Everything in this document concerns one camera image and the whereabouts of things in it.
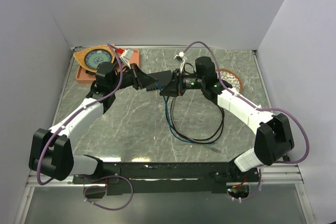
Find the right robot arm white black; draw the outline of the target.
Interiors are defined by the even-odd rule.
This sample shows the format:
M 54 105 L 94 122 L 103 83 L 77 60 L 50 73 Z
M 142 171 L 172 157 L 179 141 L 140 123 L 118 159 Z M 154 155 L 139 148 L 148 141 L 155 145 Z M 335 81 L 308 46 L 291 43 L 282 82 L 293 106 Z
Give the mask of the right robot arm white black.
M 284 114 L 262 111 L 249 100 L 245 101 L 235 88 L 218 79 L 210 57 L 197 58 L 195 67 L 193 73 L 185 73 L 183 69 L 174 70 L 170 82 L 160 90 L 160 95 L 176 98 L 186 90 L 199 89 L 206 99 L 233 114 L 252 130 L 255 135 L 254 147 L 231 161 L 229 174 L 233 180 L 243 180 L 252 168 L 272 165 L 294 148 L 289 119 Z

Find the black network switch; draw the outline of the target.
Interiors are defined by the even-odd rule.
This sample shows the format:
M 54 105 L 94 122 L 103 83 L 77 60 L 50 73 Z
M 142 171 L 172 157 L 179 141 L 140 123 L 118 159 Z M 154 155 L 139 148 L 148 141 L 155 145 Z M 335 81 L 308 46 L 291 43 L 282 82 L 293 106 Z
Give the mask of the black network switch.
M 151 84 L 146 87 L 146 91 L 150 92 L 150 91 L 158 90 L 158 84 L 160 85 L 161 88 L 166 87 L 171 81 L 172 71 L 165 70 L 165 71 L 160 71 L 160 72 L 148 73 L 148 75 L 157 80 L 156 83 Z

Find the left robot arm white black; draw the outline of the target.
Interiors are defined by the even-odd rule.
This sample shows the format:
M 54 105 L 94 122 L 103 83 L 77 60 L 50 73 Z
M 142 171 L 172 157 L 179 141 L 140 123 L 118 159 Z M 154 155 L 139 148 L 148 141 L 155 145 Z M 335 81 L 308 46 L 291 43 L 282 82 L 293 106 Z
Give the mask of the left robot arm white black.
M 95 76 L 90 92 L 76 110 L 50 129 L 34 133 L 28 167 L 38 176 L 44 174 L 62 181 L 70 175 L 84 175 L 92 183 L 100 182 L 104 176 L 103 161 L 90 155 L 74 155 L 73 144 L 110 109 L 116 91 L 127 87 L 143 89 L 157 82 L 135 63 L 117 72 L 114 64 L 103 62 Z

